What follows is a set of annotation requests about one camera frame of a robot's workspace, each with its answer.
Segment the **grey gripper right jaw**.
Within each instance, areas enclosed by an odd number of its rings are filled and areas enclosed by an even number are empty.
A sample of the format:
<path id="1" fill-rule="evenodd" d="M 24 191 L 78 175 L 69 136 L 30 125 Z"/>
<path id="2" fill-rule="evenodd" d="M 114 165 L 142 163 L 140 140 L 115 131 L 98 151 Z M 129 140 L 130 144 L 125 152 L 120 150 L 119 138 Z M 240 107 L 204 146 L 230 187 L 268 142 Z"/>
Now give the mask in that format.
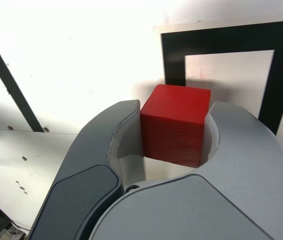
<path id="1" fill-rule="evenodd" d="M 208 160 L 137 188 L 99 219 L 92 240 L 283 240 L 283 149 L 245 108 L 216 102 Z"/>

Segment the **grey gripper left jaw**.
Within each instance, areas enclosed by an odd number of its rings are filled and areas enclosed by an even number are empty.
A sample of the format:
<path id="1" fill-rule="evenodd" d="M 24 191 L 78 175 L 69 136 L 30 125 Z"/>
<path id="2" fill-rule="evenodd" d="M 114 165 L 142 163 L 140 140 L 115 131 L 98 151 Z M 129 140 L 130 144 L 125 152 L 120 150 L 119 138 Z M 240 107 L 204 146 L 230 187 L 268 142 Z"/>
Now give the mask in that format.
<path id="1" fill-rule="evenodd" d="M 31 240 L 87 240 L 103 213 L 146 179 L 139 100 L 95 116 L 71 144 L 31 228 Z"/>

